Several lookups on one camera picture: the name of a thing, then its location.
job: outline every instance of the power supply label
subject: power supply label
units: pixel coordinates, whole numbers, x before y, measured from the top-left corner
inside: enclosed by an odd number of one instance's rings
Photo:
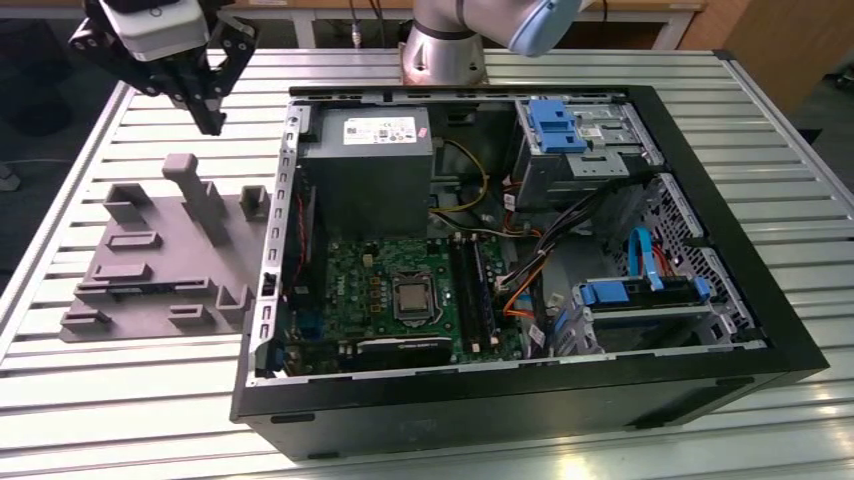
[[[349,118],[345,122],[345,145],[415,142],[415,117]]]

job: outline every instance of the open computer tower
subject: open computer tower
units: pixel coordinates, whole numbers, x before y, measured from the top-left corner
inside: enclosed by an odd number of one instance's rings
[[[653,88],[291,99],[233,403],[291,458],[678,425],[826,368]]]

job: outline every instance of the wooden cabinet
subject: wooden cabinet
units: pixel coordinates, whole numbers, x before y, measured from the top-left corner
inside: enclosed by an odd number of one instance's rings
[[[784,112],[793,112],[854,47],[852,0],[710,0],[684,50],[726,49]]]

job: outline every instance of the metal case frame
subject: metal case frame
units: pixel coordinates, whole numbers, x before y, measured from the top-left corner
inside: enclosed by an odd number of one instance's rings
[[[339,106],[507,101],[533,95],[621,93],[638,112],[760,330],[765,349],[693,355],[621,354],[612,361],[359,381],[263,385],[266,338],[282,306],[277,240],[287,208],[274,204],[257,316],[247,322],[233,421],[247,423],[293,458],[441,448],[686,423],[750,392],[794,383],[828,362],[706,170],[652,87],[345,87],[291,89],[274,198],[290,198],[299,115],[313,102]]]

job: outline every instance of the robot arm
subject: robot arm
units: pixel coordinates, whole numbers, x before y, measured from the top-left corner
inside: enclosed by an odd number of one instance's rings
[[[483,82],[486,68],[478,34],[521,55],[543,55],[590,3],[593,0],[421,0],[403,52],[407,83]]]
[[[486,79],[481,35],[511,51],[546,53],[593,0],[419,0],[403,51],[405,81],[467,85]],[[255,52],[258,27],[222,7],[234,0],[84,0],[70,44],[146,95],[170,96],[199,130],[219,135],[223,98]],[[211,68],[207,48],[226,60]]]
[[[167,94],[199,130],[219,135],[223,97],[255,52],[258,28],[221,11],[234,0],[86,0],[70,44],[146,95]],[[207,48],[226,60],[211,68]]]

